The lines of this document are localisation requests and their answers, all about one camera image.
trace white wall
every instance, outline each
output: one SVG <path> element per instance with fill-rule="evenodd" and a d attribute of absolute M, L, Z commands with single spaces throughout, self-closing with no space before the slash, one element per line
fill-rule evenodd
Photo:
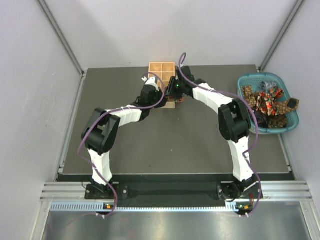
<path fill-rule="evenodd" d="M 300 99 L 300 123 L 285 134 L 293 165 L 306 180 L 320 213 L 320 1 L 308 0 L 288 30 L 266 71 L 279 75 Z"/>
<path fill-rule="evenodd" d="M 35 0 L 0 8 L 0 238 L 24 240 L 80 80 Z"/>
<path fill-rule="evenodd" d="M 261 64 L 296 0 L 46 0 L 83 68 Z"/>

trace teal basket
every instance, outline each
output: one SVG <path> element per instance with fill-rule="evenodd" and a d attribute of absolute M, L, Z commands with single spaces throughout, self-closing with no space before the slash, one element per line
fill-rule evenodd
<path fill-rule="evenodd" d="M 280 77 L 275 74 L 263 72 L 263 73 L 249 73 L 241 76 L 238 80 L 238 94 L 244 98 L 244 95 L 241 91 L 241 87 L 245 86 L 252 86 L 252 91 L 256 92 L 259 90 L 259 85 L 263 81 L 272 81 L 276 82 L 277 86 L 284 91 L 284 95 L 282 98 L 278 99 L 278 102 L 284 102 L 290 98 L 289 92 Z M 278 129 L 271 129 L 271 128 L 263 128 L 259 127 L 258 131 L 260 134 L 283 134 L 295 129 L 299 124 L 299 117 L 297 111 L 292 111 L 286 115 L 288 119 L 288 125 L 286 128 L 278 128 Z M 251 132 L 256 132 L 255 124 L 251 121 Z"/>

